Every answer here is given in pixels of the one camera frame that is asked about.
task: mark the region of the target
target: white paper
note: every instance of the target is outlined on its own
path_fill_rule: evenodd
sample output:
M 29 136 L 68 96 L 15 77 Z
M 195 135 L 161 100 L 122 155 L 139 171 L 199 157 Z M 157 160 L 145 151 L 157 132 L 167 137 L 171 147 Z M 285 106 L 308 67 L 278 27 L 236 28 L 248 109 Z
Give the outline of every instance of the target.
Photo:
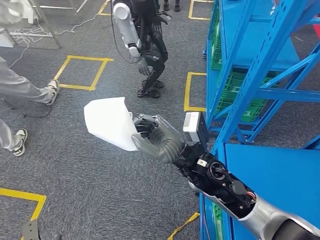
M 93 100 L 85 106 L 88 131 L 126 151 L 137 151 L 131 136 L 137 134 L 125 97 Z

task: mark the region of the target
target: yellow tape marking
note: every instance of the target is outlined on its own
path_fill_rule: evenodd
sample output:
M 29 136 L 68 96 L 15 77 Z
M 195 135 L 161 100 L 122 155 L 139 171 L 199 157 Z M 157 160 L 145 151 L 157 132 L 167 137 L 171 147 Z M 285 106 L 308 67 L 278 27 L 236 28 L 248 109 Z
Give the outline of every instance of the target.
M 39 214 L 42 212 L 42 209 L 44 207 L 45 202 L 47 197 L 45 195 L 40 195 L 36 193 L 31 192 L 25 192 L 25 191 L 17 191 L 17 190 L 11 190 L 6 188 L 0 188 L 0 196 L 6 196 L 11 198 L 18 198 L 18 199 L 25 199 L 25 200 L 31 200 L 31 201 L 37 201 L 38 204 L 34 209 L 32 214 L 30 221 L 37 219 Z
M 66 56 L 66 61 L 63 62 L 63 64 L 57 71 L 57 73 L 53 78 L 54 80 L 58 80 L 58 78 L 63 73 L 63 71 L 66 67 L 68 63 L 71 58 L 69 56 Z
M 103 11 L 105 9 L 105 7 L 109 2 L 110 0 L 106 0 L 106 2 L 104 2 L 100 8 L 100 10 L 97 12 L 97 15 L 101 15 L 101 16 L 111 16 L 111 14 L 109 13 L 103 13 Z
M 184 93 L 184 103 L 183 110 L 186 111 L 192 111 L 192 112 L 205 112 L 205 107 L 198 107 L 198 106 L 189 106 L 190 102 L 190 87 L 191 87 L 191 79 L 192 75 L 196 76 L 207 76 L 205 72 L 188 72 L 186 82 L 186 91 Z
M 67 55 L 66 58 L 80 59 L 80 60 L 91 60 L 91 61 L 110 61 L 110 62 L 113 62 L 113 59 L 112 59 L 112 58 L 107 58 L 107 57 L 91 57 L 91 56 Z
M 101 66 L 97 71 L 97 75 L 95 75 L 94 79 L 93 80 L 92 84 L 91 85 L 90 91 L 94 91 L 96 89 L 96 84 L 98 82 L 100 75 L 103 73 L 103 69 L 106 67 L 106 64 L 107 64 L 108 60 L 104 60 L 102 62 Z
M 208 17 L 193 17 L 192 11 L 193 11 L 193 4 L 195 2 L 198 3 L 213 3 L 214 1 L 210 0 L 190 0 L 190 7 L 189 8 L 189 18 L 192 20 L 205 20 L 205 21 L 210 21 L 210 18 Z
M 92 88 L 91 86 L 71 85 L 71 84 L 60 84 L 60 86 L 61 88 L 65 88 L 65 89 L 78 89 L 78 90 L 92 91 Z
M 176 235 L 177 232 L 180 231 L 181 229 L 186 227 L 186 225 L 191 223 L 192 221 L 198 218 L 200 214 L 198 212 L 195 212 L 193 215 L 192 215 L 189 219 L 186 220 L 186 222 L 183 223 L 183 225 L 176 228 L 170 237 L 168 238 L 168 240 L 174 240 L 174 236 Z
M 91 57 L 91 56 L 75 56 L 75 55 L 67 55 L 66 59 L 63 62 L 63 64 L 59 69 L 59 71 L 55 75 L 54 80 L 58 80 L 58 78 L 63 73 L 63 71 L 66 67 L 66 65 L 71 59 L 78 59 L 78 60 L 88 60 L 88 61 L 101 61 L 102 64 L 95 75 L 94 79 L 91 83 L 91 86 L 82 86 L 82 85 L 74 85 L 74 84 L 60 84 L 61 88 L 66 89 L 78 89 L 78 90 L 87 90 L 87 91 L 94 91 L 96 90 L 96 85 L 98 82 L 100 75 L 103 73 L 107 62 L 113 62 L 112 58 L 107 57 Z

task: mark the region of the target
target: white sneaker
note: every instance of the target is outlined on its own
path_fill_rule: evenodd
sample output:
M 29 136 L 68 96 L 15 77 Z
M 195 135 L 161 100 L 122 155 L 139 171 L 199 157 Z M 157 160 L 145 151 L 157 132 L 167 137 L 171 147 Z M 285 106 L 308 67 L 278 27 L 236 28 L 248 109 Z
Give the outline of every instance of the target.
M 51 106 L 54 103 L 59 91 L 60 90 L 60 84 L 58 80 L 51 80 L 48 86 L 52 90 L 53 96 L 51 99 L 50 99 L 49 102 L 46 103 L 46 105 Z
M 24 128 L 22 128 L 16 133 L 16 135 L 19 136 L 20 138 L 20 144 L 17 147 L 16 149 L 13 150 L 12 153 L 16 157 L 20 157 L 25 153 L 25 143 L 26 140 L 28 138 L 28 131 L 26 131 Z

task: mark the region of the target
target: floor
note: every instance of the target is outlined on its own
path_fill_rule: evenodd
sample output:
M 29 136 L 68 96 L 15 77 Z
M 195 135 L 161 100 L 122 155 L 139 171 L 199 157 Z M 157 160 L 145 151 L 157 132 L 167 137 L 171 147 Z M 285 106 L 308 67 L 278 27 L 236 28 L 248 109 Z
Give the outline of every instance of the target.
M 45 5 L 50 0 L 40 1 Z M 63 5 L 63 1 L 56 1 Z M 80 0 L 75 0 L 78 5 Z M 97 14 L 104 0 L 88 1 L 81 12 L 88 20 Z M 172 20 L 164 26 L 164 39 L 169 52 L 165 71 L 160 77 L 165 88 L 158 100 L 140 99 L 136 92 L 143 80 L 123 60 L 115 48 L 109 16 L 75 28 L 75 33 L 59 35 L 63 48 L 52 39 L 31 43 L 13 70 L 44 87 L 54 78 L 67 55 L 109 58 L 94 91 L 62 88 L 51 112 L 23 99 L 8 98 L 16 110 L 0 102 L 0 116 L 13 130 L 26 128 L 29 138 L 25 155 L 19 158 L 0 149 L 0 187 L 46 196 L 38 215 L 40 236 L 51 240 L 61 233 L 63 240 L 149 240 L 167 239 L 198 210 L 198 201 L 187 181 L 171 165 L 150 160 L 139 152 L 129 153 L 88 133 L 83 107 L 91 100 L 125 96 L 131 112 L 160 114 L 178 130 L 184 120 L 183 103 L 188 72 L 205 72 L 202 48 L 209 21 L 189 19 L 189 2 L 181 1 L 182 10 L 172 10 Z M 109 13 L 109 4 L 103 13 Z M 195 2 L 192 17 L 208 18 L 211 3 Z M 56 32 L 69 30 L 77 24 L 72 12 L 45 11 Z M 20 23 L 17 28 L 29 26 Z M 120 51 L 128 57 L 118 29 Z M 312 26 L 291 36 L 300 58 L 309 52 L 318 37 Z M 26 46 L 0 48 L 0 56 L 8 65 L 19 58 Z M 91 86 L 101 66 L 100 61 L 72 59 L 59 80 L 66 85 Z M 300 88 L 320 90 L 316 67 Z M 190 105 L 205 105 L 205 78 L 192 79 Z M 289 102 L 285 104 L 260 134 L 260 145 L 299 148 L 320 132 L 318 104 Z M 37 209 L 37 202 L 0 196 L 0 239 L 16 240 L 22 225 Z M 174 240 L 197 240 L 198 219 L 174 236 Z

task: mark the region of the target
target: green plastic crate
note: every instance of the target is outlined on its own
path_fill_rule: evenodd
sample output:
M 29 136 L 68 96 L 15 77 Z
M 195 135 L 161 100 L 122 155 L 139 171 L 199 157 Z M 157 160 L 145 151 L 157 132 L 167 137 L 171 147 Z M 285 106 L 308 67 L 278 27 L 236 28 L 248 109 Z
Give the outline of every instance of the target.
M 245 78 L 245 73 L 238 73 L 238 72 L 230 72 L 229 74 L 228 79 L 226 80 L 226 85 L 224 85 L 224 88 L 221 94 L 221 98 L 223 99 L 228 99 L 228 100 L 235 100 L 238 93 L 239 92 L 240 88 L 242 85 L 242 82 Z M 263 85 L 265 83 L 267 83 L 272 79 L 272 77 L 265 77 L 260 85 Z M 254 104 L 265 104 L 265 101 L 263 99 L 259 99 L 259 98 L 254 98 L 252 100 L 252 103 Z
M 267 77 L 265 77 L 261 85 L 267 83 L 278 75 L 278 72 L 269 72 Z M 237 97 L 239 89 L 242 85 L 242 82 L 245 80 L 246 74 L 232 71 L 229 74 L 228 79 L 226 80 L 226 85 L 221 93 L 221 97 L 219 100 L 218 106 L 215 111 L 216 114 L 220 113 L 220 111 L 230 106 L 234 102 L 234 100 Z M 221 78 L 221 72 L 219 75 L 219 80 L 217 81 L 217 88 L 219 86 L 219 83 Z M 272 88 L 277 87 L 278 84 L 275 84 Z M 242 115 L 242 121 L 251 123 L 254 122 L 259 114 L 263 110 L 263 108 L 266 105 L 267 101 L 266 99 L 260 98 L 254 98 L 250 105 L 247 108 L 247 110 Z M 226 118 L 227 114 L 221 116 L 222 118 Z
M 211 39 L 214 39 L 214 35 L 217 35 L 217 30 L 219 30 L 219 21 L 220 21 L 220 14 L 219 14 L 219 6 L 217 6 L 217 14 L 215 15 L 214 19 L 213 20 L 213 31 L 211 36 Z
M 220 70 L 223 67 L 223 52 L 221 51 L 220 34 L 212 40 L 211 68 Z
M 217 104 L 215 113 L 220 113 L 222 110 L 232 105 L 233 101 L 234 100 L 220 98 L 219 100 L 219 103 Z M 261 102 L 260 104 L 251 102 L 249 106 L 247 107 L 245 112 L 242 115 L 241 120 L 247 123 L 254 122 L 257 116 L 259 116 L 259 114 L 263 110 L 263 108 L 266 105 L 266 102 L 267 101 L 265 99 L 261 99 Z M 221 118 L 226 118 L 227 115 L 228 114 L 226 113 L 221 116 Z
M 212 203 L 212 214 L 215 227 L 215 239 L 223 240 L 223 211 L 215 203 Z

